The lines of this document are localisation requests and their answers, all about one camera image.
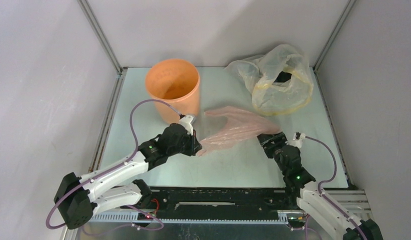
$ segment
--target clear plastic bag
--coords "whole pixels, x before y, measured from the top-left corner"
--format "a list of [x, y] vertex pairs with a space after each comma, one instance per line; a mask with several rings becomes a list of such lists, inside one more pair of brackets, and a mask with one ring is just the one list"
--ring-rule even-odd
[[215, 150], [229, 149], [241, 141], [256, 138], [260, 134], [281, 132], [281, 128], [268, 119], [233, 106], [208, 110], [204, 114], [209, 117], [226, 117], [227, 122], [218, 133], [199, 142], [202, 150], [197, 153], [197, 156]]
[[309, 61], [291, 45], [281, 44], [264, 56], [233, 61], [225, 69], [245, 83], [252, 105], [262, 115], [290, 114], [311, 100]]

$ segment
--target white wall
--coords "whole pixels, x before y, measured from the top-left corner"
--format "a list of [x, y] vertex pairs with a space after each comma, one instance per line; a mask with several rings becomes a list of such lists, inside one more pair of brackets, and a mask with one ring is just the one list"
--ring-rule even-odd
[[0, 1], [0, 240], [60, 237], [45, 218], [88, 170], [116, 76], [77, 1]]
[[313, 65], [348, 0], [92, 0], [102, 29], [125, 67], [167, 58], [226, 66], [280, 43]]
[[385, 240], [411, 240], [411, 0], [358, 1], [318, 74]]

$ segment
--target pink plastic bag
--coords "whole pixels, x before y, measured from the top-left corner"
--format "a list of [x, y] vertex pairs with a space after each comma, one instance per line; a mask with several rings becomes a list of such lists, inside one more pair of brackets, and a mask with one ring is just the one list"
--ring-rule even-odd
[[266, 118], [233, 106], [208, 110], [204, 114], [209, 117], [226, 117], [227, 123], [218, 133], [200, 141], [202, 150], [197, 153], [197, 156], [232, 148], [235, 144], [260, 134], [281, 132], [278, 125]]

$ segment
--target orange bin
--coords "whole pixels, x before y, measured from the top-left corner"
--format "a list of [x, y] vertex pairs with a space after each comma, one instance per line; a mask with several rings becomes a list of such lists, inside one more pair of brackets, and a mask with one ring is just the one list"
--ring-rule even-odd
[[[167, 59], [146, 74], [145, 88], [153, 99], [162, 100], [184, 115], [198, 115], [200, 110], [200, 75], [197, 68], [183, 59]], [[161, 118], [177, 123], [179, 116], [170, 107], [155, 102]]]

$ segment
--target white tabletop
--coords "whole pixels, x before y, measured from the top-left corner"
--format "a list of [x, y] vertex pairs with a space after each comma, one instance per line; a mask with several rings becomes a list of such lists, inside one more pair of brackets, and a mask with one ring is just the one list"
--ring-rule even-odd
[[[149, 99], [145, 90], [145, 76], [149, 68], [129, 68], [107, 139], [101, 168], [130, 154], [135, 143], [129, 129], [129, 114], [142, 100]], [[205, 117], [203, 112], [224, 106], [239, 107], [255, 112], [251, 95], [245, 85], [224, 71], [223, 67], [198, 67], [201, 78], [201, 111], [194, 123], [199, 140], [216, 133], [225, 119]], [[317, 138], [334, 152], [338, 171], [327, 188], [348, 187], [342, 162], [331, 126], [319, 92], [316, 79], [311, 102], [289, 114], [269, 117], [279, 124], [291, 138], [295, 132]], [[139, 143], [161, 134], [168, 125], [162, 121], [154, 104], [140, 106], [133, 117]], [[329, 152], [320, 144], [305, 140], [301, 148], [302, 164], [317, 181], [329, 179], [334, 171]], [[226, 187], [226, 188], [283, 188], [281, 171], [273, 159], [268, 159], [256, 138], [241, 142], [226, 150], [214, 151], [204, 156], [188, 157], [178, 154], [167, 163], [133, 179], [143, 179], [150, 186], [167, 187]]]

